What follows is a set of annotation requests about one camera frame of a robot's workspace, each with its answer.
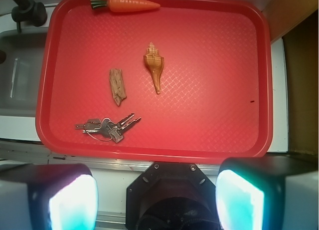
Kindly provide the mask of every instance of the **faucet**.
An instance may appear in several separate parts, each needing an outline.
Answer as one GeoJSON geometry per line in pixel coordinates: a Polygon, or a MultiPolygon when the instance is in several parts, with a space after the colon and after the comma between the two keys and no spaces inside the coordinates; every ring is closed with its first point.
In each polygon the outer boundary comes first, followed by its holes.
{"type": "Polygon", "coordinates": [[[34,0],[13,0],[18,6],[11,12],[12,19],[16,22],[16,29],[21,33],[22,21],[29,21],[34,26],[44,25],[47,19],[45,6],[41,2],[34,0]]]}

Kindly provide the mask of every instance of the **toy carrot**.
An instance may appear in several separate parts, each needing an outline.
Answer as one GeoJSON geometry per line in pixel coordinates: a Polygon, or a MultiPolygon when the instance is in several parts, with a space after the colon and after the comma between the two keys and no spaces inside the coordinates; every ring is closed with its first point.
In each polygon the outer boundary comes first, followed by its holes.
{"type": "Polygon", "coordinates": [[[149,0],[91,0],[92,9],[107,6],[112,12],[133,12],[156,9],[160,4],[149,0]]]}

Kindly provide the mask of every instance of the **piece of driftwood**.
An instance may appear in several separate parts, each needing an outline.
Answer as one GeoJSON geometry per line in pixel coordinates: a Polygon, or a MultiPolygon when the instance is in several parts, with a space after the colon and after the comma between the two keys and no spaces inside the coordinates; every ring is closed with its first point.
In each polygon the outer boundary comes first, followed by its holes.
{"type": "Polygon", "coordinates": [[[110,85],[113,99],[115,100],[116,104],[120,106],[122,100],[126,98],[126,92],[121,69],[110,70],[110,85]]]}

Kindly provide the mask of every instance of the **key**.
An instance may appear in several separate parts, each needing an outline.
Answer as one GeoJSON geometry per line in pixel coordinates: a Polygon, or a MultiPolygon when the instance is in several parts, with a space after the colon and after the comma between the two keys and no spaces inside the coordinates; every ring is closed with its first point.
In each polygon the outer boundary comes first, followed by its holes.
{"type": "Polygon", "coordinates": [[[134,117],[134,113],[131,113],[128,117],[122,119],[121,121],[119,121],[116,125],[119,127],[119,128],[122,128],[122,126],[128,122],[130,119],[132,119],[134,117]]]}
{"type": "Polygon", "coordinates": [[[124,139],[123,134],[131,129],[136,123],[138,123],[141,118],[135,119],[130,123],[126,124],[130,119],[134,117],[134,113],[130,114],[128,117],[122,119],[117,124],[114,124],[112,121],[109,122],[108,127],[110,128],[109,134],[114,140],[115,143],[120,142],[124,139]]]}
{"type": "Polygon", "coordinates": [[[141,119],[142,119],[142,118],[135,119],[135,120],[131,121],[130,123],[128,123],[128,124],[122,126],[122,127],[119,129],[120,134],[124,134],[126,131],[132,129],[132,127],[133,127],[134,125],[136,125],[138,122],[140,122],[141,119]]]}
{"type": "Polygon", "coordinates": [[[101,128],[99,129],[99,134],[102,134],[104,138],[110,138],[111,135],[109,131],[113,128],[113,125],[114,123],[109,118],[103,119],[101,128]]]}
{"type": "Polygon", "coordinates": [[[101,128],[100,119],[89,119],[85,124],[76,124],[75,129],[82,129],[83,133],[98,133],[101,128]]]}

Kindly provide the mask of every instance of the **seashell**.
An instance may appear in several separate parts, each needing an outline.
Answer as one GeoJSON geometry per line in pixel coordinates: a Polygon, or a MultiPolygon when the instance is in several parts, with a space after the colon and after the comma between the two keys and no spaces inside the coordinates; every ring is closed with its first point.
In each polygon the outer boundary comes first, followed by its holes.
{"type": "Polygon", "coordinates": [[[144,55],[144,63],[151,72],[155,91],[160,93],[160,75],[164,69],[164,58],[159,55],[159,50],[155,48],[153,43],[149,43],[144,55]]]}

